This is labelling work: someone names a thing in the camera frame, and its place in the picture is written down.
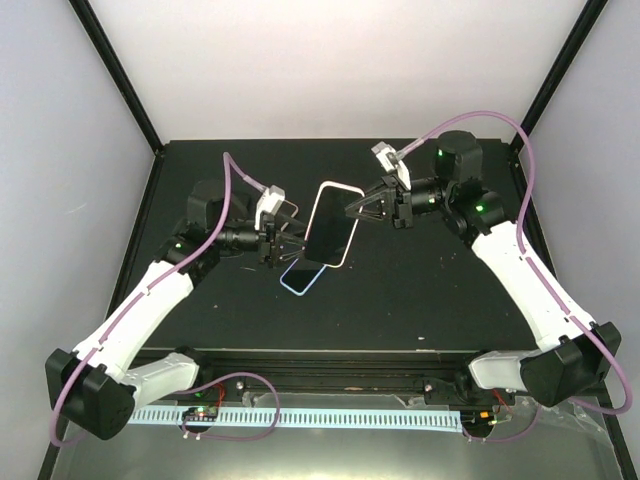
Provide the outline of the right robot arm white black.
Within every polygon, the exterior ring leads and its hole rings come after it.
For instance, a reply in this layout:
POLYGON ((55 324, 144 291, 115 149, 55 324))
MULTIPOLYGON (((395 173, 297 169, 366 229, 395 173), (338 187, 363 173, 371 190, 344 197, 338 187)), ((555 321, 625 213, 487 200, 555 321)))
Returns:
POLYGON ((471 360, 454 379, 461 400, 476 403, 491 389, 503 389, 526 392, 552 407, 619 371, 619 330, 596 322, 570 297, 509 218, 501 197, 485 187, 483 149, 473 134, 441 134, 434 175, 426 179, 412 179, 402 153, 391 145, 380 142, 372 152, 385 174, 346 207, 347 216, 404 229, 420 215, 439 212, 498 279, 534 337, 531 351, 490 351, 471 360))

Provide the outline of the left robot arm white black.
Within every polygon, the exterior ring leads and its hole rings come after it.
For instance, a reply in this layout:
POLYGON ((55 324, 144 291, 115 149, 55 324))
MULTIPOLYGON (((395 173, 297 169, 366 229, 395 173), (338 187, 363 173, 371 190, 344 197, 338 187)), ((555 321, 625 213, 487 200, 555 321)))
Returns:
POLYGON ((197 183, 185 216, 129 296, 87 339, 69 352, 55 350, 46 360, 54 416, 109 440, 137 410, 167 395, 207 397, 215 376, 206 355, 193 348, 178 347, 138 368, 132 362, 221 259, 255 252, 263 265, 281 264, 284 245, 302 242, 305 225, 298 212, 277 186, 261 189, 253 199, 232 193, 227 182, 197 183))

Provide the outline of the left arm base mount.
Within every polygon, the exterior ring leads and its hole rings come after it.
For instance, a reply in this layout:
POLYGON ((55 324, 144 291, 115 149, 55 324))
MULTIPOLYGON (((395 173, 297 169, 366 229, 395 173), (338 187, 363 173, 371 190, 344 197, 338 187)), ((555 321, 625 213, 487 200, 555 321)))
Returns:
POLYGON ((224 389, 224 384, 229 381, 229 380, 235 380, 235 379, 243 379, 245 377, 248 376, 247 372, 233 372, 233 373, 229 373, 226 375, 223 375, 221 377, 215 378, 209 382, 206 382, 202 385, 199 386, 192 386, 190 388, 187 389, 183 389, 183 390, 178 390, 175 392, 172 392, 172 395, 176 395, 176 396, 195 396, 197 398, 204 398, 207 395, 209 395, 212 391, 214 391, 215 389, 219 389, 222 388, 224 389))

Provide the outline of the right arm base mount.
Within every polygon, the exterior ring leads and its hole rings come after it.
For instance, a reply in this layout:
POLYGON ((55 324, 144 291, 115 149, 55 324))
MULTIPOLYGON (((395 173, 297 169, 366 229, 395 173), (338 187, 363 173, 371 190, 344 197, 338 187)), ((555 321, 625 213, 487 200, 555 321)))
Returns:
POLYGON ((431 404, 456 407, 490 407, 505 403, 515 405, 515 395, 499 389, 483 389, 465 373, 456 373, 453 377, 422 378, 422 392, 425 401, 431 404))

